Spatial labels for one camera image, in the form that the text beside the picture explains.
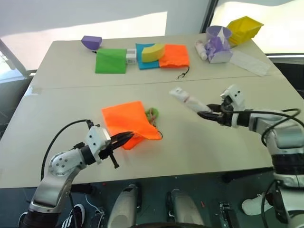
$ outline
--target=yellow sponge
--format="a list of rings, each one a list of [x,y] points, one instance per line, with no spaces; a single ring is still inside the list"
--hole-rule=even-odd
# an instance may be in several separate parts
[[[153,62],[165,54],[165,45],[164,44],[154,44],[151,47],[145,47],[142,50],[142,62]]]

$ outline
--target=blue cloth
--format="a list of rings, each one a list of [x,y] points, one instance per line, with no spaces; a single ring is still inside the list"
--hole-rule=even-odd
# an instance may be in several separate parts
[[[142,62],[142,51],[144,48],[151,47],[154,44],[136,44],[136,58],[137,58],[137,63],[138,67],[140,70],[144,69],[152,69],[152,68],[159,68],[160,64],[157,61],[149,62],[149,63],[143,63]]]

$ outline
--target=purple object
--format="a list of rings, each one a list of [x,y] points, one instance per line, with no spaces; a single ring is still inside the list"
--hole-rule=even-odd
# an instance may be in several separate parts
[[[206,29],[207,40],[210,40],[212,37],[217,37],[221,28],[223,28],[225,38],[229,39],[229,37],[232,35],[232,32],[228,28],[219,25],[213,25]]]
[[[225,39],[222,43],[220,37],[211,38],[205,45],[205,50],[210,63],[226,63],[232,57],[228,41]]]
[[[101,37],[92,37],[92,36],[84,36],[81,39],[81,42],[83,43],[83,45],[90,49],[90,50],[98,50],[99,46],[101,44],[102,38]]]

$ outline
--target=purple cup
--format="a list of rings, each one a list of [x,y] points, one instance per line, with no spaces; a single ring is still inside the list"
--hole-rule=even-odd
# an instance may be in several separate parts
[[[224,33],[225,38],[229,39],[229,37],[231,37],[231,35],[232,35],[232,32],[230,31],[230,29],[223,27],[223,26],[219,26],[219,25],[213,25],[206,29],[207,40],[210,40],[212,37],[217,37],[221,28],[223,28],[223,33]]]

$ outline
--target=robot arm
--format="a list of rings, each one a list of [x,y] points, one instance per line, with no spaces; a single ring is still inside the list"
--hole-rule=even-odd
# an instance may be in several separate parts
[[[302,126],[273,110],[245,110],[243,93],[236,85],[222,95],[222,104],[207,105],[200,111],[204,119],[225,126],[244,126],[262,135],[274,166],[276,217],[291,228],[304,228],[304,132]]]
[[[53,228],[69,197],[75,176],[88,165],[110,157],[117,168],[113,150],[133,136],[125,132],[110,137],[106,129],[92,126],[86,136],[87,145],[56,154],[49,163],[44,179],[31,200],[22,228]]]

